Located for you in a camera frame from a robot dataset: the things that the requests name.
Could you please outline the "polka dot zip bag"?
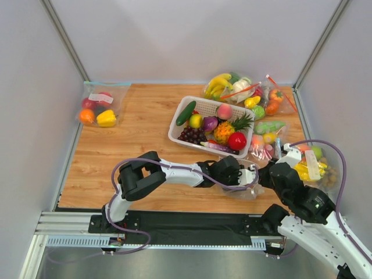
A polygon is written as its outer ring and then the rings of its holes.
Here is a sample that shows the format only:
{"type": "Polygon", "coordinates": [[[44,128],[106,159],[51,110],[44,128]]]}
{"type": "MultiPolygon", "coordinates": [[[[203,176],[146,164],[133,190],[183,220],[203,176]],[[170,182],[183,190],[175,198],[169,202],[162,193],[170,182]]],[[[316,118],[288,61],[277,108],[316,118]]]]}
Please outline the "polka dot zip bag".
{"type": "Polygon", "coordinates": [[[242,166],[243,174],[248,176],[239,179],[239,182],[242,183],[239,186],[240,189],[227,189],[219,186],[220,191],[231,198],[246,201],[255,200],[258,196],[264,194],[264,188],[258,183],[258,179],[253,180],[256,177],[256,171],[259,166],[250,160],[238,159],[237,161],[242,166]]]}

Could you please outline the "fake yellow apple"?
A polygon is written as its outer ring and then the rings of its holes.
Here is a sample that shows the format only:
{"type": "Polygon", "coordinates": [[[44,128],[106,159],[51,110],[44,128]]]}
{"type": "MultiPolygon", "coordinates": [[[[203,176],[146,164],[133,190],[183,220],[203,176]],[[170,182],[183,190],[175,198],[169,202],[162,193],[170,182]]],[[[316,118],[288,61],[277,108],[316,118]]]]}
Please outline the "fake yellow apple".
{"type": "Polygon", "coordinates": [[[203,125],[203,117],[200,114],[193,114],[189,118],[189,126],[191,128],[201,128],[203,125]]]}

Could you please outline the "fake pink peach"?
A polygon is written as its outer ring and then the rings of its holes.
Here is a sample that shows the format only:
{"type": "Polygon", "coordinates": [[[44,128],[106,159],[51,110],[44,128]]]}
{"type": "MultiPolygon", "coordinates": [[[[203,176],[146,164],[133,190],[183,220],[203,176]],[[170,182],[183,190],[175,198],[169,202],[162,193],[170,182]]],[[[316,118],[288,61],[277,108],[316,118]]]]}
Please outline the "fake pink peach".
{"type": "Polygon", "coordinates": [[[217,109],[216,109],[217,117],[222,120],[228,120],[233,115],[233,109],[231,105],[227,103],[222,103],[217,109]]]}

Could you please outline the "fake green cucumber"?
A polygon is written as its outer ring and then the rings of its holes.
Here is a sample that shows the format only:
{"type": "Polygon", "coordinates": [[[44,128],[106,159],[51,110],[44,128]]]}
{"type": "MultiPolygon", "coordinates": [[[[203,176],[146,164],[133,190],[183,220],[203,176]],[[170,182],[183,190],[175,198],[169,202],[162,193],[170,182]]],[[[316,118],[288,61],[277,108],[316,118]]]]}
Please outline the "fake green cucumber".
{"type": "Polygon", "coordinates": [[[176,125],[182,126],[191,117],[195,107],[196,101],[191,101],[178,115],[178,118],[176,119],[176,125]]]}

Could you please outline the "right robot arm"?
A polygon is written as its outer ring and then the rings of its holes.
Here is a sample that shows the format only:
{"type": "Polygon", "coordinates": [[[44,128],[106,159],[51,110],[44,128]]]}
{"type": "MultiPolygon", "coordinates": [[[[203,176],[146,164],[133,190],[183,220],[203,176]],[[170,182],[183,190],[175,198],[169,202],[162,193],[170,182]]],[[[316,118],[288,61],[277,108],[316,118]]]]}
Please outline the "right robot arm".
{"type": "Polygon", "coordinates": [[[346,232],[335,204],[323,191],[304,185],[288,163],[270,163],[258,175],[259,184],[272,189],[282,202],[263,214],[267,231],[293,240],[337,278],[371,278],[370,251],[346,232]]]}

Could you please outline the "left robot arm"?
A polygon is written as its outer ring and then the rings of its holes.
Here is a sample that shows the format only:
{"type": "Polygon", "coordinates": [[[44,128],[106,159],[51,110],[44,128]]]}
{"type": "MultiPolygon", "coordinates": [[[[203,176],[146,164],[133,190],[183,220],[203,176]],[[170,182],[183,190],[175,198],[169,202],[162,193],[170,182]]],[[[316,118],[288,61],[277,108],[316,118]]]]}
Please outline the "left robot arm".
{"type": "Polygon", "coordinates": [[[135,201],[147,197],[163,184],[182,184],[192,188],[210,188],[217,184],[227,190],[245,187],[246,173],[235,157],[193,164],[161,159],[155,151],[118,163],[111,173],[115,194],[102,208],[102,227],[119,229],[119,223],[135,201]]]}

